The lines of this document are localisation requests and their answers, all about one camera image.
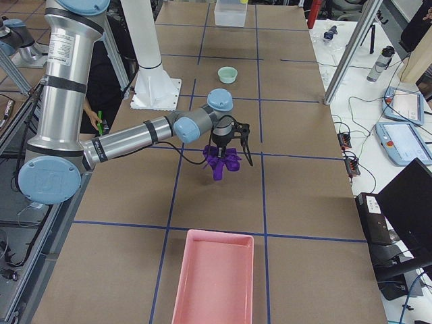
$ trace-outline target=clear bottle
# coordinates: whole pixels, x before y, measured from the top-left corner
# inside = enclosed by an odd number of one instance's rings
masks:
[[[380,56],[378,56],[375,65],[371,68],[371,71],[369,72],[369,75],[366,77],[366,79],[370,82],[377,81],[382,71],[386,70],[389,67],[390,61],[392,60],[394,53],[395,51],[393,47],[387,46],[386,48],[384,48]]]

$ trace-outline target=light blue joint cap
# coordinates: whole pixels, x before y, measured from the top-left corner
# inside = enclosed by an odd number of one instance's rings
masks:
[[[25,23],[22,22],[22,20],[20,19],[8,19],[3,21],[3,23],[5,24],[5,26],[9,27],[9,28],[18,28],[18,27],[25,27]]]
[[[18,184],[25,197],[52,205],[62,203],[79,189],[81,175],[78,168],[61,157],[37,157],[20,170]]]
[[[207,104],[216,111],[231,111],[232,95],[225,89],[214,89],[207,96]]]
[[[109,5],[109,0],[57,0],[57,2],[81,16],[95,16],[104,12]]]
[[[181,117],[174,123],[174,132],[184,144],[189,144],[200,137],[198,125],[187,117]]]

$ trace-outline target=small bowl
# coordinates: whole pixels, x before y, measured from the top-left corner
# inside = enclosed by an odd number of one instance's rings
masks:
[[[219,79],[221,80],[222,83],[225,84],[231,84],[234,81],[236,81],[237,74],[238,74],[237,70],[231,66],[221,67],[217,71],[217,75],[219,76]]]

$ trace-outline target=clear plastic container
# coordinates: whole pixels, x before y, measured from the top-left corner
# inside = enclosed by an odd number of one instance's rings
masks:
[[[217,0],[215,23],[217,26],[243,27],[248,4],[240,0]]]

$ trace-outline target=hand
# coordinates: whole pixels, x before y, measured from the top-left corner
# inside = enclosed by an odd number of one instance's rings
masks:
[[[95,130],[99,130],[97,128],[97,123],[101,123],[102,122],[101,118],[99,118],[98,115],[97,115],[97,113],[95,113],[93,110],[85,111],[85,112],[86,112],[88,118],[90,118],[90,122],[91,122],[93,128]]]
[[[429,10],[427,11],[427,14],[425,17],[423,17],[423,20],[431,20],[431,24],[432,24],[432,7],[429,8]]]

